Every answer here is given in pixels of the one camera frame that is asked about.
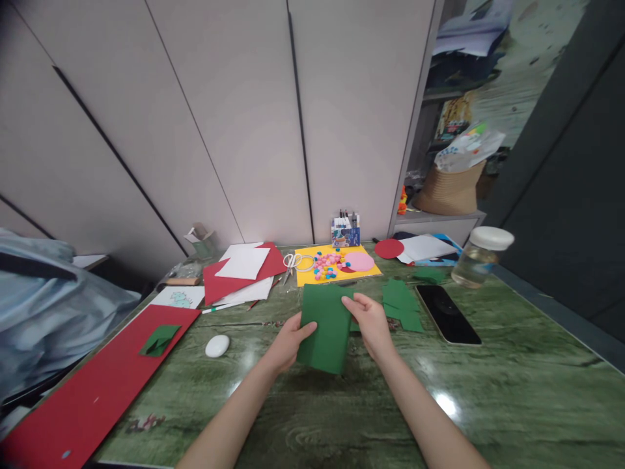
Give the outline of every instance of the orange toy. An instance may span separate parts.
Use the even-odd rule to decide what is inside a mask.
[[[399,207],[397,208],[397,213],[400,215],[406,214],[406,209],[408,205],[406,205],[406,201],[408,200],[408,196],[406,195],[406,186],[402,186],[402,198],[399,200]]]

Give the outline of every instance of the computer mouse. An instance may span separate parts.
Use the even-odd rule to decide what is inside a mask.
[[[211,358],[217,358],[228,350],[230,345],[230,338],[227,335],[216,335],[206,344],[206,356]]]

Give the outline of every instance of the glass jar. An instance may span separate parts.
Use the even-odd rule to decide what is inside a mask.
[[[458,264],[451,272],[453,280],[463,287],[478,289],[486,281],[501,254],[514,242],[508,231],[495,227],[477,227],[471,231]]]

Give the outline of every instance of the red paper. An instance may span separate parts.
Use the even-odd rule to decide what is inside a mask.
[[[404,252],[404,245],[396,239],[382,240],[376,244],[375,252],[382,259],[393,259]]]
[[[83,467],[199,314],[148,306],[2,441],[6,462],[21,469]],[[162,324],[180,325],[163,355],[139,355]]]
[[[286,272],[284,257],[282,257],[282,253],[275,247],[274,243],[261,244],[260,246],[257,246],[257,248],[269,248],[270,250],[269,254],[267,254],[267,259],[265,259],[264,264],[258,271],[256,280],[215,277],[215,274],[221,270],[226,262],[228,262],[228,259],[211,264],[204,269],[204,288],[206,289],[204,301],[207,305],[222,299],[230,293],[236,292],[237,290],[245,288],[248,285],[252,285],[252,283],[256,283],[259,280]]]

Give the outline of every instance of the black phone screen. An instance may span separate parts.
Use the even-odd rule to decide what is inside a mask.
[[[416,286],[423,304],[441,335],[447,342],[481,345],[482,339],[473,330],[469,321],[462,315],[443,287],[438,285]]]

